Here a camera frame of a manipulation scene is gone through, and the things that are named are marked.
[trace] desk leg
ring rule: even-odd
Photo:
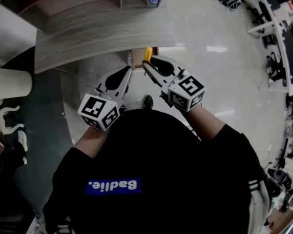
[[[258,32],[258,31],[263,30],[263,29],[265,29],[264,33],[259,33]],[[266,22],[266,23],[264,23],[262,25],[259,25],[257,27],[254,27],[254,28],[248,30],[248,33],[250,35],[258,37],[258,38],[271,35],[273,32],[274,32],[274,24],[273,24],[272,21]]]

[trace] black shoe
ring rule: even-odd
[[[152,107],[153,107],[152,96],[150,96],[150,95],[145,96],[142,101],[142,108],[143,109],[152,109]]]

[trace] shoe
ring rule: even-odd
[[[22,130],[18,130],[18,135],[19,135],[18,142],[20,144],[22,144],[25,152],[27,152],[28,146],[27,146],[27,136],[26,136],[26,133],[24,133]]]
[[[26,159],[26,157],[23,157],[23,162],[24,162],[24,165],[27,165],[27,159]]]
[[[143,109],[152,109],[152,107],[153,107],[152,96],[150,96],[150,95],[145,96],[142,101],[142,108]]]

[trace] white wall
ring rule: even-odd
[[[37,30],[0,5],[0,64],[35,45]]]

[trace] sleeve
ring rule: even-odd
[[[71,148],[64,156],[53,175],[53,191],[43,208],[48,233],[54,233],[57,226],[65,222],[72,198],[80,188],[78,184],[88,172],[91,162],[92,158],[76,148]]]
[[[249,181],[257,179],[266,182],[266,174],[258,157],[244,134],[225,125],[218,135],[208,143],[227,166],[243,172]]]

